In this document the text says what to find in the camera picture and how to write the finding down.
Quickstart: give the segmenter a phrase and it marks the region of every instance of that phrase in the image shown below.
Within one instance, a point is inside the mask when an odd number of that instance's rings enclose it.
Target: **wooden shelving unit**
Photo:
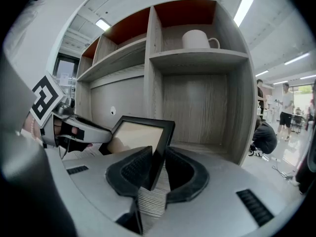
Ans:
[[[217,38],[221,49],[183,49],[189,30]],[[106,127],[122,115],[173,120],[172,146],[241,164],[254,129],[254,81],[247,45],[219,3],[172,1],[128,16],[86,50],[76,113]]]

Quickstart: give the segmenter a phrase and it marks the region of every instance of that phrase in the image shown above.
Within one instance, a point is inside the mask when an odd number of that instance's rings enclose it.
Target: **white floor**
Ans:
[[[278,123],[270,125],[277,132]],[[278,168],[281,173],[295,176],[306,153],[309,134],[305,129],[302,129],[299,134],[292,132],[288,142],[285,141],[286,137],[287,130],[282,130],[276,149],[270,155],[267,155],[269,161],[256,156],[247,156],[242,168],[272,186],[280,193],[286,203],[291,203],[294,200],[302,199],[303,196],[300,195],[298,187],[283,178],[280,173],[273,169],[273,166]]]

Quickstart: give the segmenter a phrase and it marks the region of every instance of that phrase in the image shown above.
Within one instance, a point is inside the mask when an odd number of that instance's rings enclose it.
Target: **vent grille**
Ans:
[[[246,206],[259,227],[273,219],[272,213],[261,203],[251,190],[243,190],[236,192],[236,194]]]
[[[67,172],[68,172],[68,174],[72,175],[72,174],[76,174],[76,173],[85,171],[87,169],[88,169],[88,167],[86,167],[86,166],[80,166],[80,167],[67,169]]]

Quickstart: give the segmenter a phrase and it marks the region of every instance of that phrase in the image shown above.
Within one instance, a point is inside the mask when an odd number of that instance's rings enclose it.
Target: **ceiling light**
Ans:
[[[106,31],[108,28],[110,28],[110,26],[105,22],[103,18],[100,18],[95,24],[103,31]]]
[[[256,77],[258,77],[258,76],[260,76],[260,75],[263,75],[263,74],[265,74],[265,73],[267,73],[267,72],[269,72],[269,71],[268,71],[268,70],[265,70],[265,71],[263,71],[262,73],[257,74]]]
[[[298,61],[298,60],[300,60],[300,59],[302,59],[302,58],[304,58],[304,57],[306,57],[306,56],[309,56],[309,54],[310,54],[310,53],[302,54],[301,56],[296,57],[296,58],[294,58],[294,59],[292,59],[292,60],[290,60],[290,61],[287,61],[287,62],[285,62],[284,64],[287,65],[287,64],[290,64],[290,63],[292,63],[292,62]]]
[[[288,81],[279,81],[279,82],[274,83],[273,85],[279,84],[279,83],[284,83],[284,82],[288,82]]]
[[[301,77],[300,79],[307,79],[307,78],[312,78],[312,77],[316,77],[316,75],[312,75],[312,76],[308,76],[308,77]]]
[[[236,22],[238,27],[240,26],[244,17],[246,16],[249,8],[251,7],[252,2],[253,0],[241,0],[238,11],[234,18],[234,21]]]

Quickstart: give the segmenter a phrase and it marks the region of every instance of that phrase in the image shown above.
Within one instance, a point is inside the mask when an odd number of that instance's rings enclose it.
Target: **black shorts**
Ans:
[[[286,125],[291,127],[292,114],[281,112],[280,114],[280,125]]]

